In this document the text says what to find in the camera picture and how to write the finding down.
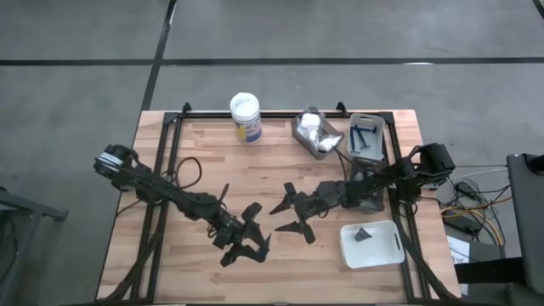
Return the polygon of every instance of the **concrete floor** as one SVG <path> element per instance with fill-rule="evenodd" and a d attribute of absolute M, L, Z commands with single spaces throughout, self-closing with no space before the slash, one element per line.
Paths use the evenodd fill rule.
<path fill-rule="evenodd" d="M 5 0 L 0 60 L 152 59 L 167 5 Z M 544 56 L 543 31 L 530 0 L 178 0 L 165 58 Z M 150 66 L 0 66 L 0 185 L 70 210 L 64 224 L 43 222 L 19 304 L 94 298 L 119 195 L 92 164 L 106 145 L 132 143 L 149 75 Z M 457 165 L 503 164 L 542 153 L 543 76 L 535 64 L 162 67 L 150 108 L 225 110 L 248 91 L 264 110 L 415 109 L 423 139 L 447 144 Z M 473 179 L 482 190 L 507 184 L 506 172 Z M 498 210 L 507 255 L 518 256 L 512 204 Z"/>

